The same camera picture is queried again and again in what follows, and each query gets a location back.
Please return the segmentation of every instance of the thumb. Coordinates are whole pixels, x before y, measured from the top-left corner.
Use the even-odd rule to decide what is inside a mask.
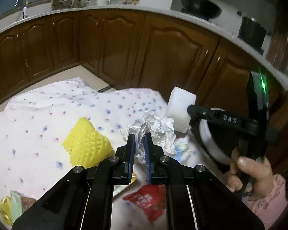
[[[243,173],[249,174],[257,180],[260,180],[271,173],[270,167],[247,157],[239,157],[237,164]]]

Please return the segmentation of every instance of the black pot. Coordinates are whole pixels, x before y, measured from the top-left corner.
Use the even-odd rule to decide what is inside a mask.
[[[265,36],[266,30],[254,18],[242,17],[238,36],[240,39],[260,51]]]
[[[222,10],[209,0],[181,0],[184,10],[206,20],[218,17]]]

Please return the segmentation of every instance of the black wok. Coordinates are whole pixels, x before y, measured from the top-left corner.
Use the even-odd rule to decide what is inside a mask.
[[[206,19],[216,18],[222,13],[220,7],[209,0],[181,0],[181,3],[188,12]]]

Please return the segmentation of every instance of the tile floor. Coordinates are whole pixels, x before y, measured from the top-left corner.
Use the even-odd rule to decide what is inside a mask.
[[[58,81],[67,80],[67,79],[71,79],[71,78],[77,78],[77,77],[82,78],[88,84],[88,86],[90,88],[92,88],[96,91],[108,86],[108,84],[106,82],[104,82],[100,78],[96,77],[93,73],[89,72],[84,67],[77,66],[77,67],[73,67],[71,69],[65,70],[63,72],[57,73],[53,76],[50,76],[50,77],[48,77],[48,78],[46,78],[40,82],[37,82],[34,85],[29,86],[28,88],[22,90],[18,94],[31,91],[33,89],[45,86],[47,84],[51,84],[53,82],[58,82]],[[10,98],[7,101],[0,104],[0,112],[4,111],[9,100],[10,100]]]

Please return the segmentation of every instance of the white foam block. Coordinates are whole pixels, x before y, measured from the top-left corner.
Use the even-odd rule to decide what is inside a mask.
[[[187,108],[189,105],[195,104],[195,100],[195,94],[179,87],[174,87],[164,115],[165,117],[174,119],[174,130],[183,133],[187,131],[191,119]]]

